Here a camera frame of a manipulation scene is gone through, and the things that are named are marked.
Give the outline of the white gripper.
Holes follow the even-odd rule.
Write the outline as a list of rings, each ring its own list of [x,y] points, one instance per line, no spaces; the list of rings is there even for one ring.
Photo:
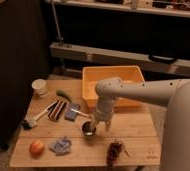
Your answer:
[[[114,114],[115,99],[99,99],[92,116],[92,124],[98,125],[100,122],[105,123],[105,131],[111,128],[111,119]]]

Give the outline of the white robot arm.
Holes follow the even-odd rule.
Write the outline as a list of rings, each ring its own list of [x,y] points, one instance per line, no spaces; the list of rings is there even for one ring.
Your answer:
[[[124,83],[119,77],[100,80],[91,128],[110,121],[118,98],[164,110],[159,171],[190,171],[190,79]]]

